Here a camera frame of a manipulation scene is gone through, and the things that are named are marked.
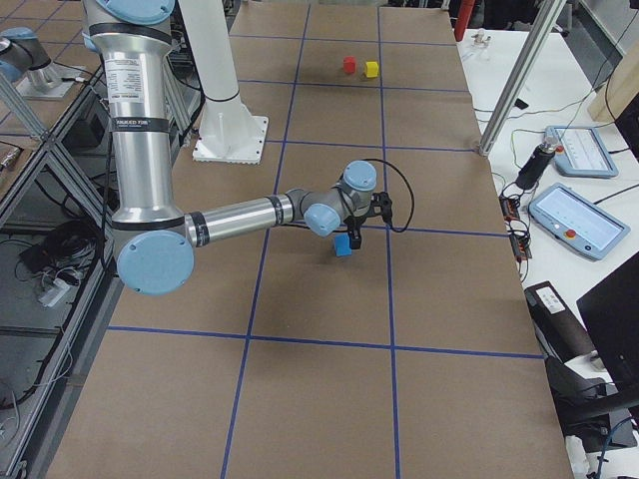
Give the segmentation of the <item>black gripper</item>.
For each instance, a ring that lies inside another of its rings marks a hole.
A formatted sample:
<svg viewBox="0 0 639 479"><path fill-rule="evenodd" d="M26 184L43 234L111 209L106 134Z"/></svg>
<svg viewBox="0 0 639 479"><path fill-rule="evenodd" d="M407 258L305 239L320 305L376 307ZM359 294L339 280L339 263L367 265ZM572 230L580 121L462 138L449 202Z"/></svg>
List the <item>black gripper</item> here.
<svg viewBox="0 0 639 479"><path fill-rule="evenodd" d="M348 207L347 217L347 233L349 247L351 249L361 248L361 226L369 219L375 217L375 209L373 203L360 206L357 209L355 207Z"/></svg>

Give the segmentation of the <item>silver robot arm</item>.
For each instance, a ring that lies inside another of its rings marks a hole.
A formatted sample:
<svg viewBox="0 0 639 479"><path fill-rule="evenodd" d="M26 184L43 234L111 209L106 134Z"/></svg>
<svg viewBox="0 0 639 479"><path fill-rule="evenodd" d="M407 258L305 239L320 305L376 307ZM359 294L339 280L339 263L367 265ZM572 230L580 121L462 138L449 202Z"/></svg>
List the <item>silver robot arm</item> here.
<svg viewBox="0 0 639 479"><path fill-rule="evenodd" d="M180 12L204 96L198 161L256 164L269 121L241 99L224 7L219 1L87 1L90 44L104 62L120 205L112 217L117 272L130 289L162 295L190 277L197 248L302 221L320 237L346 227L352 247L360 226L379 212L376 171L348 164L326 192L282 195L184 213L172 184L164 68L172 48L171 15Z"/></svg>
<svg viewBox="0 0 639 479"><path fill-rule="evenodd" d="M62 99L75 76L66 82L66 69L56 65L35 32L27 27L1 32L1 73L16 84L18 93L27 99Z"/></svg>

